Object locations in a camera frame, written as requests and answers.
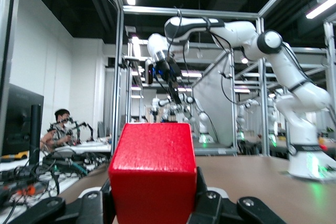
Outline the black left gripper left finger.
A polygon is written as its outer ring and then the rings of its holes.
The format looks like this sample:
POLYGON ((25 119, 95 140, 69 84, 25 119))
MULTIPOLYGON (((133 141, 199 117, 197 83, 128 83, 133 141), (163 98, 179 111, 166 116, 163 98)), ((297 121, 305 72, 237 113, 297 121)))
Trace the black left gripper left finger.
POLYGON ((44 198, 8 224, 112 224, 116 216, 106 177, 85 177, 44 198))

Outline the seated person with glasses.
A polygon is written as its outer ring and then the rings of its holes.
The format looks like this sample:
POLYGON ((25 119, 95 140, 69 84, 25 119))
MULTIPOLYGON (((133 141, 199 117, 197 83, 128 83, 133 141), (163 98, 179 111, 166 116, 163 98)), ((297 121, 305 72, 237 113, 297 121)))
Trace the seated person with glasses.
POLYGON ((53 152, 56 148, 74 144, 73 131, 66 127, 70 112, 66 109, 59 109, 55 112, 55 118, 56 123, 40 139, 39 147, 43 151, 53 152))

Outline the red wooden block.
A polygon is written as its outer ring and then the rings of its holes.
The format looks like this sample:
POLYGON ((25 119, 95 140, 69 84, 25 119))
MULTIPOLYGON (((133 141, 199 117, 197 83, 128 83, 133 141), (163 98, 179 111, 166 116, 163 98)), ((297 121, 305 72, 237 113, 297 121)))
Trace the red wooden block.
POLYGON ((118 224, 186 224, 196 161, 187 123, 127 123, 109 166, 118 224))

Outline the white partition panel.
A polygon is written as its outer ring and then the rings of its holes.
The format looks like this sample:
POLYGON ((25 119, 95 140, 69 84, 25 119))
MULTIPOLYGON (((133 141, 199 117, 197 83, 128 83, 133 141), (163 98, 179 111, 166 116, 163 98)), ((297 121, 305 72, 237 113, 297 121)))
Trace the white partition panel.
POLYGON ((232 55, 222 51, 192 85, 193 96, 209 116, 208 131, 214 145, 229 148, 235 139, 235 98, 232 55))

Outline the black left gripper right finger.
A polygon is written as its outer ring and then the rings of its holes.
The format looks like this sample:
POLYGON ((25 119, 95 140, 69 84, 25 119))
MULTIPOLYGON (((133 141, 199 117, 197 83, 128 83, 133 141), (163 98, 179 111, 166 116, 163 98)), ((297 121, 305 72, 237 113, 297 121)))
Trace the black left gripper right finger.
POLYGON ((197 168, 196 200, 187 224, 286 224, 263 201, 253 196, 232 202, 226 191, 208 187, 197 168))

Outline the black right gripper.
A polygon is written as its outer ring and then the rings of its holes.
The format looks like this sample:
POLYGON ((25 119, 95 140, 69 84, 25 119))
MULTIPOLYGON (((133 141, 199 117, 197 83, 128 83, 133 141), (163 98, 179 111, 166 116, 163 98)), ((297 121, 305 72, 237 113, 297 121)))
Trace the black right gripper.
POLYGON ((161 78, 169 85, 169 93, 171 99, 175 103, 180 103, 179 85, 182 82, 181 70, 177 65, 174 58, 162 59, 156 63, 155 73, 160 75, 161 78))

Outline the yellow tool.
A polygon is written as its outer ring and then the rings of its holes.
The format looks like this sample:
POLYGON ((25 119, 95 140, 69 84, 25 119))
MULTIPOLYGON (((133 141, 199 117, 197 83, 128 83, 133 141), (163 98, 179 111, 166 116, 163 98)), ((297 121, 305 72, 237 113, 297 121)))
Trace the yellow tool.
POLYGON ((2 161, 13 162, 26 159, 28 157, 28 152, 19 152, 17 154, 8 154, 1 157, 2 161))

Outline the black computer monitor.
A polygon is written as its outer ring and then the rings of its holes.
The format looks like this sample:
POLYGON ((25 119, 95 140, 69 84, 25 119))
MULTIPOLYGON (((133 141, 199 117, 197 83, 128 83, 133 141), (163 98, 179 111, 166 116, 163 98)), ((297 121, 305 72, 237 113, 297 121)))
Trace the black computer monitor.
POLYGON ((36 156, 39 147, 41 120, 36 113, 43 113, 44 96, 14 84, 9 85, 7 112, 2 155, 28 152, 36 156))

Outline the aluminium cage frame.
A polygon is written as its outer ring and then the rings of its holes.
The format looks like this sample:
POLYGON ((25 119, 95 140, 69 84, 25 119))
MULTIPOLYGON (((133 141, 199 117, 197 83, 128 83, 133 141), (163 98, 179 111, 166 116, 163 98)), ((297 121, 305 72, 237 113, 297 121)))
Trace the aluminium cage frame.
MULTIPOLYGON (((281 0, 269 0, 266 5, 257 13, 247 13, 247 12, 229 12, 229 11, 219 11, 219 10, 197 10, 197 9, 181 9, 181 8, 163 8, 163 7, 145 7, 145 6, 125 6, 122 5, 122 0, 116 1, 117 9, 117 28, 116 28, 116 53, 115 53, 115 67, 114 67, 114 83, 113 83, 113 101, 112 101, 112 112, 111 112, 111 131, 112 131, 112 145, 111 145, 111 155, 114 154, 119 141, 119 130, 121 127, 118 125, 120 118, 120 73, 122 63, 122 44, 123 44, 123 26, 124 26, 124 15, 125 14, 143 14, 143 15, 161 15, 169 16, 176 14, 182 17, 207 17, 207 18, 224 18, 224 19, 246 19, 253 20, 256 22, 257 33, 264 31, 264 17, 269 14, 271 10, 275 9, 276 5, 280 3, 281 0)), ((261 122, 262 122, 262 154, 269 155, 269 143, 268 141, 268 121, 267 121, 267 88, 266 88, 266 63, 265 59, 258 59, 257 63, 254 64, 258 67, 261 77, 257 84, 257 89, 261 91, 261 122)))

